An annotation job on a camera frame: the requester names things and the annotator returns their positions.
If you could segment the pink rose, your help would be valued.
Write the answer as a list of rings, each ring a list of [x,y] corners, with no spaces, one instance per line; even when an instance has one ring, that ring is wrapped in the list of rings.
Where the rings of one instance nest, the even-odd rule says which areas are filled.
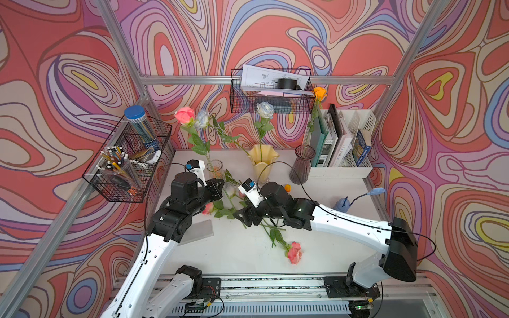
[[[269,236],[271,247],[280,247],[285,254],[285,257],[289,259],[292,265],[297,265],[302,259],[302,247],[298,242],[287,242],[282,235],[282,231],[269,225],[262,225],[265,233]]]
[[[195,118],[197,114],[198,113],[191,107],[181,107],[176,111],[175,118],[180,123],[180,129],[187,132],[188,142],[192,145],[192,150],[196,154],[205,156],[205,163],[207,164],[211,160],[211,143],[200,135],[200,133],[205,132],[207,128],[198,129],[195,127]]]
[[[215,218],[225,217],[227,219],[234,219],[235,217],[233,214],[235,212],[236,210],[234,208],[227,209],[221,202],[215,202],[207,204],[201,213],[204,215],[212,215]]]

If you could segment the white rose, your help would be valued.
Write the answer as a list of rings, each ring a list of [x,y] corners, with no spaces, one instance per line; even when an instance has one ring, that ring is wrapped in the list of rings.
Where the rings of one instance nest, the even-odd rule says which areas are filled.
[[[241,185],[240,181],[234,179],[231,172],[226,169],[224,171],[225,188],[223,194],[226,197],[227,203],[225,204],[225,215],[227,219],[235,220],[234,213],[240,211],[246,207],[246,199],[243,194],[240,193],[238,187]]]
[[[260,119],[255,122],[255,128],[258,132],[258,141],[259,141],[259,151],[260,151],[260,161],[263,162],[263,152],[262,152],[262,140],[267,132],[273,130],[274,126],[271,123],[274,115],[274,106],[268,102],[257,103],[257,113]]]
[[[207,111],[201,110],[196,115],[195,127],[198,129],[205,129],[209,126],[212,126],[216,130],[216,133],[224,143],[233,143],[237,148],[248,154],[248,152],[239,144],[239,137],[231,136],[227,133],[224,122],[219,122],[214,115],[210,115]]]

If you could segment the orange rose tall stem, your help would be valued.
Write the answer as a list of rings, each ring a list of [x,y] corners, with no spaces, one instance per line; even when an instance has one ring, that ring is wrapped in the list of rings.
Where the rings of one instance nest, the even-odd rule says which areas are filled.
[[[313,133],[314,132],[314,124],[315,120],[319,116],[319,110],[322,106],[322,101],[327,97],[327,91],[324,87],[315,87],[314,88],[314,95],[315,95],[315,102],[313,109],[311,111],[311,117],[307,124],[308,132]]]

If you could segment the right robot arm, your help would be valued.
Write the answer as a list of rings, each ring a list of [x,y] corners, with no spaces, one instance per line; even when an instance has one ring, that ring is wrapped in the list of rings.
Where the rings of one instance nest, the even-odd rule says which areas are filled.
[[[374,221],[348,215],[310,198],[293,198],[275,182],[258,187],[247,180],[238,189],[248,202],[235,218],[247,227],[260,225],[264,218],[281,219],[293,229],[331,233],[373,249],[370,258],[349,266],[348,284],[367,289],[388,278],[416,281],[418,242],[405,220]]]

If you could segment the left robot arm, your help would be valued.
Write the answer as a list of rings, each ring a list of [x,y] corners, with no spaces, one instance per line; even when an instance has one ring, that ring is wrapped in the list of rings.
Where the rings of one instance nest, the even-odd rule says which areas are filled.
[[[163,266],[192,225],[193,217],[223,197],[224,185],[222,179],[204,181],[193,172],[175,176],[170,196],[152,216],[143,247],[102,317],[167,317],[184,298],[200,291],[201,270],[182,266],[169,285],[151,295]]]

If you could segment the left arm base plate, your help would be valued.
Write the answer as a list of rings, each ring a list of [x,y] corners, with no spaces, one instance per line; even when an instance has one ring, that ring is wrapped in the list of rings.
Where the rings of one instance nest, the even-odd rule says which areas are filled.
[[[189,302],[211,300],[214,296],[220,296],[220,290],[221,278],[203,278],[184,300]]]

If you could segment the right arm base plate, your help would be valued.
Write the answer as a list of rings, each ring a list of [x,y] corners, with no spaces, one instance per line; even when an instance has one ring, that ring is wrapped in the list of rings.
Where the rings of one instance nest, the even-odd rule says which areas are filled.
[[[326,276],[323,278],[323,283],[328,298],[376,299],[380,297],[378,287],[364,288],[348,281],[346,276]]]

